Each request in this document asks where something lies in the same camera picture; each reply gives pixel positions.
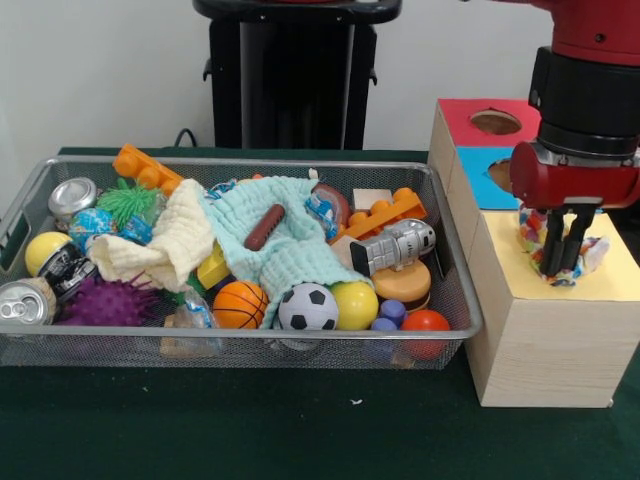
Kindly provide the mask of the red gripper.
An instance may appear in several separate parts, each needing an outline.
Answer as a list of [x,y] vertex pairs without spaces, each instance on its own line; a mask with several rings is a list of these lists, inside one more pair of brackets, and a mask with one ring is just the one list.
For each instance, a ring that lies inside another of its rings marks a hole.
[[[547,209],[547,233],[539,266],[544,276],[576,267],[596,208],[624,208],[639,199],[639,156],[627,160],[559,154],[537,142],[518,143],[510,158],[513,195],[528,208]],[[564,237],[564,206],[575,207]]]

